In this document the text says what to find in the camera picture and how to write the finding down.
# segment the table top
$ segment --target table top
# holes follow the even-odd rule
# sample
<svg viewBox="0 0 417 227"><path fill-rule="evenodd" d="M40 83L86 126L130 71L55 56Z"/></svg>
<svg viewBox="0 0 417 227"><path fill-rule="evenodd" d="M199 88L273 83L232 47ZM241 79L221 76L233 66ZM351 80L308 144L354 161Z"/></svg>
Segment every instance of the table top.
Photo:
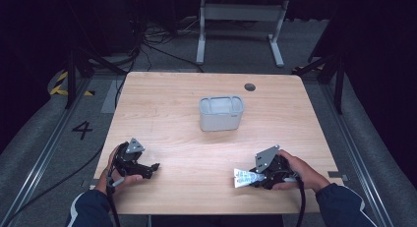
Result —
<svg viewBox="0 0 417 227"><path fill-rule="evenodd" d="M247 91L245 84L256 89ZM203 132L199 101L239 95L245 105L239 128ZM331 182L337 171L303 83L297 76L130 73L127 76L94 178L118 144L136 138L138 162L160 163L149 180L115 197L121 214L298 213L298 190L234 188L233 169L255 167L255 154L275 144L299 156ZM306 212L318 212L306 191Z"/></svg>

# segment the human hand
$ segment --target human hand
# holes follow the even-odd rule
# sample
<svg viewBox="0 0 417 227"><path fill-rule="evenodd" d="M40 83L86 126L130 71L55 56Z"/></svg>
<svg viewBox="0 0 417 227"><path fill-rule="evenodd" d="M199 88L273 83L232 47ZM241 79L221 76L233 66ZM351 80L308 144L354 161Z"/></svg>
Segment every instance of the human hand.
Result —
<svg viewBox="0 0 417 227"><path fill-rule="evenodd" d="M309 164L297 156L293 156L285 150L279 150L277 154L286 158L291 170L297 172L300 175L304 183L304 189L312 189L316 193L330 184L330 182L323 175L319 174ZM297 183L285 182L275 184L272 189L289 190L297 187Z"/></svg>
<svg viewBox="0 0 417 227"><path fill-rule="evenodd" d="M95 186L96 190L101 191L102 193L104 193L105 195L107 194L106 191L106 186L107 186L107 175L108 175L108 171L111 170L111 164L113 163L113 158L114 155L116 154L117 150L118 150L119 146L116 146L113 151L111 152L111 154L108 157L108 163L106 168L103 170L103 172L101 173L101 176L98 180L97 185ZM117 169L114 169L112 174L111 174L111 178L113 179L113 181L118 181L120 179L122 179L122 176L120 175L120 173L117 171ZM120 190L122 190L124 187L126 186L132 186L135 184L138 184L139 182L141 182L144 178L141 175L132 175L132 176L126 176L124 177L124 181L119 184L118 186L116 186L116 191L115 193L119 193Z"/></svg>

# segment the metal frame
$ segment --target metal frame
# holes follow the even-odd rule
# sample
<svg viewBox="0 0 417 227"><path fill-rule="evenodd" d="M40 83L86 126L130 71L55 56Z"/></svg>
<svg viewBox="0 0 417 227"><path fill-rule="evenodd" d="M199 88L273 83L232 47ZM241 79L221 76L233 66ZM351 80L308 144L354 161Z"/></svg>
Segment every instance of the metal frame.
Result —
<svg viewBox="0 0 417 227"><path fill-rule="evenodd" d="M237 20L276 22L275 31L268 35L268 41L277 67L283 67L281 53L277 44L287 10L288 1L282 5L238 5L238 4L206 4L201 0L200 4L200 36L197 47L196 63L203 65L206 49L206 20Z"/></svg>

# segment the black cable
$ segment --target black cable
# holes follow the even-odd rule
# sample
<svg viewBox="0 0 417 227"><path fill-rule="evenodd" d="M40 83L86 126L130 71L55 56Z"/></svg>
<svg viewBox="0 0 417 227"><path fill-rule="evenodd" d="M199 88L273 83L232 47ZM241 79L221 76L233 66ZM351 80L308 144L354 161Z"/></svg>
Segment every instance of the black cable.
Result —
<svg viewBox="0 0 417 227"><path fill-rule="evenodd" d="M126 73L126 75L127 75L127 74L129 74L130 72L132 72L132 69L133 69L133 66L135 65L135 62L136 62L136 58L134 58L134 59L133 59L132 64L131 64L131 66L130 66L130 68L129 68L128 72ZM123 85L125 84L126 78L127 78L127 76L125 76L125 78L123 79L122 84L120 84L120 86L117 88L117 91L116 91L116 96L114 97L114 108L116 108L116 107L117 107L117 99L119 98L120 89L121 89L121 88L123 87Z"/></svg>
<svg viewBox="0 0 417 227"><path fill-rule="evenodd" d="M301 194L301 209L300 214L298 215L298 221L297 221L297 227L301 226L301 222L303 222L304 217L304 211L306 210L306 193L304 191L304 182L301 180L301 178L298 176L295 178L298 183L298 188L300 189Z"/></svg>
<svg viewBox="0 0 417 227"><path fill-rule="evenodd" d="M204 73L203 69L202 69L202 68L201 68L198 64L196 64L196 63L194 63L194 62L192 62L192 61L189 61L189 60L187 60L187 59L180 58L180 57L177 57L177 56L172 55L172 54L170 54L170 53L167 53L167 52L164 52L164 51L162 51L162 50L159 50L159 49L157 49L157 48L155 48L155 47L153 47L153 46L150 46L150 45L149 45L149 44L147 44L147 43L143 43L143 45L147 46L148 48L154 49L154 50L156 50L156 51L158 51L158 52L160 52L160 53L163 53L163 54L166 54L166 55L171 56L171 57L173 57L173 58L176 58L176 59L178 59L178 60L181 60L181 61L184 61L184 62L190 63L190 64L194 65L195 67L197 67L200 73Z"/></svg>
<svg viewBox="0 0 417 227"><path fill-rule="evenodd" d="M119 215L117 214L116 205L114 204L113 193L114 193L115 188L112 186L113 178L111 178L111 175L113 174L113 171L114 171L114 161L116 160L117 155L119 154L119 149L120 149L120 145L117 147L116 152L113 155L113 159L111 160L110 169L107 172L107 181L106 181L106 188L105 188L107 192L107 200L110 204L111 211L113 212L114 222L116 223L117 227L120 227L120 220L119 220Z"/></svg>
<svg viewBox="0 0 417 227"><path fill-rule="evenodd" d="M30 201L28 201L28 203L26 203L24 206L22 206L21 208L19 208L12 216L10 216L10 218L5 222L5 225L4 226L7 227L10 224L10 222L13 220L13 218L15 218L25 208L27 208L28 206L30 206L31 204L33 204L35 201L37 201L38 199L40 199L42 196L44 196L47 193L51 192L53 189L55 189L56 187L58 187L59 185L61 185L62 183L64 183L65 181L67 181L68 179L70 179L71 177L73 177L74 175L76 175L77 173L79 173L81 170L83 170L86 166L88 166L101 153L101 151L103 150L103 147L104 147L104 145L102 145L101 148L95 153L95 155L92 158L90 158L89 161L87 161L86 164L84 164L78 170L76 170L75 172L71 173L70 175L68 175L67 177L65 177L64 179L62 179L61 181L59 181L55 185L51 186L47 190L43 191L38 196L36 196L33 199L31 199Z"/></svg>

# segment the sleeve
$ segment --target sleeve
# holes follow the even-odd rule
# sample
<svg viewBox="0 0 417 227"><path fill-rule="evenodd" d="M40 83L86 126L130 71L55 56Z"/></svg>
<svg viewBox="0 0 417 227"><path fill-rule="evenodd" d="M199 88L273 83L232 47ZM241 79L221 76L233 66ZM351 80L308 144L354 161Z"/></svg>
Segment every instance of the sleeve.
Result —
<svg viewBox="0 0 417 227"><path fill-rule="evenodd" d="M377 226L364 213L362 198L347 187L330 184L316 193L316 199L328 227Z"/></svg>
<svg viewBox="0 0 417 227"><path fill-rule="evenodd" d="M71 205L66 226L113 226L107 196L90 190L76 197Z"/></svg>

